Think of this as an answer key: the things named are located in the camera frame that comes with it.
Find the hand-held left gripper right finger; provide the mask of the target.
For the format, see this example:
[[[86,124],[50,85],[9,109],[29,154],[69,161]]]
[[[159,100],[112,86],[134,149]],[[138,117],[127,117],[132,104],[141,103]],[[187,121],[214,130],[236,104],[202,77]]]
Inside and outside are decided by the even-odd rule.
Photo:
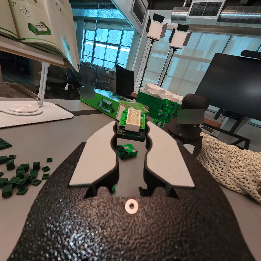
[[[194,188],[194,182],[181,155],[177,142],[164,130],[148,121],[145,167],[165,184],[177,188]]]

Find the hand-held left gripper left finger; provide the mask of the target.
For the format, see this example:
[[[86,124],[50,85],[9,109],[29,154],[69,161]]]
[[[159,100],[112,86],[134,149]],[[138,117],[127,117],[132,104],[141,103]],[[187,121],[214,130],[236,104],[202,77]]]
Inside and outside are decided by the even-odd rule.
[[[113,139],[117,122],[112,121],[90,136],[69,182],[70,187],[93,186],[119,166]]]

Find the green white lego assembly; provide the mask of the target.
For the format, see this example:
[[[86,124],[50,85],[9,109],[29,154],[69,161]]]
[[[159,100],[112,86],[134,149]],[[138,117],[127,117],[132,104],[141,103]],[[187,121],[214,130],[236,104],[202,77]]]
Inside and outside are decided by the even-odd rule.
[[[121,139],[144,142],[146,138],[145,114],[133,108],[123,111],[116,136]]]

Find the green creeper lego figure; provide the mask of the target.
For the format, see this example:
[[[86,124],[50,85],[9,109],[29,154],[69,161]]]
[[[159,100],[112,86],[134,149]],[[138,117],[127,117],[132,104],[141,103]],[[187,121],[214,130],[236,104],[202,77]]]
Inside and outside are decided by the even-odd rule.
[[[177,112],[180,108],[181,104],[163,99],[153,124],[162,128],[165,124],[169,123],[173,117],[177,116]]]

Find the green pixelated lego block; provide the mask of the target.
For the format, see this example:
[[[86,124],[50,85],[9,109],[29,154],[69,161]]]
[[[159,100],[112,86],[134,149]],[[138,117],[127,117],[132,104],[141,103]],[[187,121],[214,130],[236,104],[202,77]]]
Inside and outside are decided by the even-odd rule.
[[[132,144],[118,145],[117,153],[118,157],[123,160],[136,157],[138,150]]]

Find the green lego set box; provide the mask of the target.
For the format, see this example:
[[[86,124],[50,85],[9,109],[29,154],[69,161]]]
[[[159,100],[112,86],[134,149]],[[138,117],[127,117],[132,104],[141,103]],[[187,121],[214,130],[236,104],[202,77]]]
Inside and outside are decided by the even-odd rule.
[[[102,113],[117,119],[121,118],[123,111],[129,108],[140,110],[145,116],[149,115],[149,107],[128,99],[124,96],[117,95],[111,91],[95,89],[91,87],[80,87],[80,100],[87,105],[101,111]]]

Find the pile of dark green lego pieces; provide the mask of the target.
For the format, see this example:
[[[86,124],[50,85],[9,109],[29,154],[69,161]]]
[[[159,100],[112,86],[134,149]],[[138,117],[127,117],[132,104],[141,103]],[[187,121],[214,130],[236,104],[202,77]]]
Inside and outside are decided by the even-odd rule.
[[[25,195],[29,186],[39,186],[42,181],[50,177],[50,167],[41,167],[40,161],[23,163],[15,166],[16,155],[1,156],[1,165],[6,167],[0,172],[0,188],[2,198],[10,198],[15,192],[16,195]]]

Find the dark green lego plate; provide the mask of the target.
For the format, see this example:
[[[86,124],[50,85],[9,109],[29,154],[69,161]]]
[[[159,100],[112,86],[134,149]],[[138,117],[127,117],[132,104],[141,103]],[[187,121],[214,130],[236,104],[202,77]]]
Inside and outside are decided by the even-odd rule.
[[[10,147],[12,147],[12,145],[10,143],[8,143],[7,141],[0,138],[0,150],[7,149]]]

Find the lego instruction booklet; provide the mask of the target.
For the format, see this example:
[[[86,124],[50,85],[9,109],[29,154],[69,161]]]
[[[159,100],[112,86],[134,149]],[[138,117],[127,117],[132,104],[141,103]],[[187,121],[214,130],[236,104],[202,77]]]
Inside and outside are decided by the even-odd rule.
[[[79,52],[69,1],[3,0],[1,36],[55,55],[79,72]]]

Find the green storage crate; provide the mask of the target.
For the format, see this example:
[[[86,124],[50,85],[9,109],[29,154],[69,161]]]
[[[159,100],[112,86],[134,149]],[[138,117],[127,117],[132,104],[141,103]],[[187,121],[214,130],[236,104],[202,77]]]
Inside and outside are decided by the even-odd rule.
[[[167,99],[162,100],[151,95],[142,93],[140,91],[138,91],[138,95],[136,98],[136,102],[142,103],[143,105],[149,107],[149,116],[154,119],[158,116],[158,111],[161,108],[161,105],[165,103],[165,101],[167,101]]]

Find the black television stand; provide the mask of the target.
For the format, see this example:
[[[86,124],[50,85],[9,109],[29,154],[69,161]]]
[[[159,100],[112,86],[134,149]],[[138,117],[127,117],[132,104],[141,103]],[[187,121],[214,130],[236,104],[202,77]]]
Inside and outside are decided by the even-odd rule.
[[[207,127],[214,130],[212,136],[219,141],[237,146],[242,150],[249,148],[250,139],[239,135],[238,131],[251,118],[222,109],[219,109],[217,113],[207,110],[204,118],[207,120]]]

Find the white book stand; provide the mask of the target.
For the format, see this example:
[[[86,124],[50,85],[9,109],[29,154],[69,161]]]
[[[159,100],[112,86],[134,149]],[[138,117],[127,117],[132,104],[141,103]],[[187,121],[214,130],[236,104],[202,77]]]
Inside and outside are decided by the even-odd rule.
[[[68,64],[61,57],[57,57],[53,54],[46,53],[3,36],[1,36],[0,47],[2,51],[42,62],[40,87],[36,99],[1,98],[0,128],[71,119],[74,117],[72,113],[55,104],[44,102],[47,73],[50,64],[64,68],[68,67]]]

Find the black office chair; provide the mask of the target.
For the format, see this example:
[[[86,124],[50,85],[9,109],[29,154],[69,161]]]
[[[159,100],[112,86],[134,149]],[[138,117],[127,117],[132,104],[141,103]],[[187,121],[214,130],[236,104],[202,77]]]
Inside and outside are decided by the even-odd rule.
[[[130,97],[134,92],[134,71],[116,64],[116,94]]]

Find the studio light on stand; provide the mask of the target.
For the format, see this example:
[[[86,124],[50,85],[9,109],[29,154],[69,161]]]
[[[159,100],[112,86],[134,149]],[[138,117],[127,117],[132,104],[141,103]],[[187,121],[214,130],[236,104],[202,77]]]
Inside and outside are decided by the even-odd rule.
[[[173,28],[169,37],[169,52],[157,83],[159,87],[162,87],[175,51],[181,50],[183,46],[188,44],[189,38],[191,36],[191,32],[189,33],[188,29],[189,25],[185,24],[178,24],[176,30]]]
[[[141,78],[141,82],[140,82],[138,90],[140,90],[140,88],[142,87],[142,82],[144,79],[145,71],[147,69],[149,55],[150,55],[153,43],[155,41],[159,41],[161,38],[165,37],[165,32],[166,32],[168,24],[167,23],[163,24],[164,19],[165,19],[164,16],[156,14],[156,13],[153,14],[152,20],[150,17],[148,18],[146,32],[147,32],[147,38],[151,39],[151,43],[150,43],[147,60],[146,60],[145,66],[144,66],[144,70],[143,70],[143,74],[142,74],[142,78]]]

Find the black webcam bar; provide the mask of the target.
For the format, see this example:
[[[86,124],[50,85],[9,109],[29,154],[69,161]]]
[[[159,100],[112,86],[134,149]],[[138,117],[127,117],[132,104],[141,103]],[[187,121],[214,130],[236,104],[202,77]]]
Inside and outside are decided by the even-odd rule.
[[[243,57],[261,59],[261,52],[259,52],[259,51],[244,50],[240,53],[240,55]]]

